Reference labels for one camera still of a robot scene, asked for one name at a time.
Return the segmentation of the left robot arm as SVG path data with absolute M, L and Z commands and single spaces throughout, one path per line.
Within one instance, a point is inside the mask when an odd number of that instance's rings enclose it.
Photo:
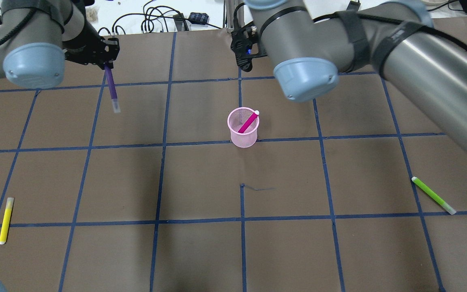
M 22 88 L 60 85 L 65 63 L 113 68 L 119 40 L 88 21 L 92 0 L 4 0 L 1 4 L 0 79 Z

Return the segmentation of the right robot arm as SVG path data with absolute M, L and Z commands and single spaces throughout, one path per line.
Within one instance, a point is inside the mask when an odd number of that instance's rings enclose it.
M 467 44 L 434 28 L 419 0 L 313 19 L 302 0 L 246 0 L 284 96 L 318 98 L 371 65 L 467 152 Z

